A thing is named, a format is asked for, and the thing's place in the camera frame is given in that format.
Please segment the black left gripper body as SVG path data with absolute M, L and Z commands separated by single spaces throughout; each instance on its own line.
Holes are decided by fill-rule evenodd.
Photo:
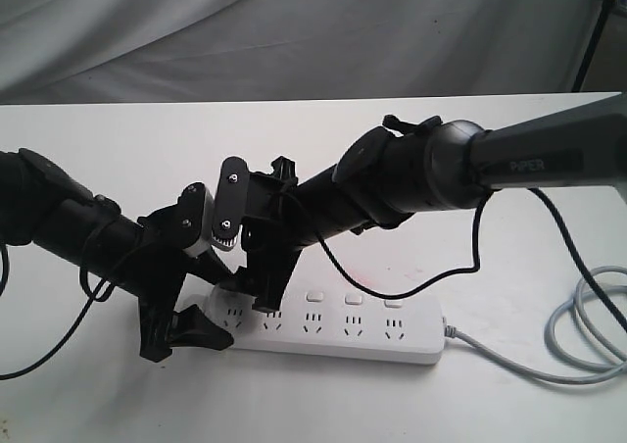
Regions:
M 138 220 L 143 228 L 141 242 L 121 273 L 122 289 L 137 298 L 139 355 L 153 363 L 172 354 L 185 324 L 185 314 L 175 305 L 189 258 L 167 237 L 175 225 L 174 214 L 175 206 L 170 205 Z

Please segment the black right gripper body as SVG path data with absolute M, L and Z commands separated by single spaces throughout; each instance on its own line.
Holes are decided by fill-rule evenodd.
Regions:
M 283 297 L 300 254 L 288 245 L 283 217 L 286 193 L 298 183 L 295 163 L 283 156 L 271 172 L 252 172 L 242 219 L 241 246 L 246 253 L 242 291 L 257 299 Z

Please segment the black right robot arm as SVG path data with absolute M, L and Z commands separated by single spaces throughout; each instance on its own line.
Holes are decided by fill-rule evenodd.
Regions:
M 420 212 L 480 209 L 507 188 L 626 189 L 626 98 L 616 95 L 496 130 L 387 116 L 334 165 L 300 180 L 277 158 L 221 167 L 216 209 L 241 233 L 246 263 L 222 287 L 279 309 L 301 252 L 343 232 L 393 229 Z

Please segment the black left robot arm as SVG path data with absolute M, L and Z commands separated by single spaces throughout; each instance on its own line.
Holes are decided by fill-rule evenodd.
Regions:
M 200 182 L 175 204 L 137 221 L 95 195 L 44 156 L 21 148 L 1 155 L 1 239 L 33 243 L 78 266 L 81 287 L 94 274 L 138 300 L 140 355 L 158 363 L 175 347 L 224 350 L 232 335 L 192 305 L 175 308 L 186 275 L 218 284 L 231 272 L 210 244 L 213 199 Z

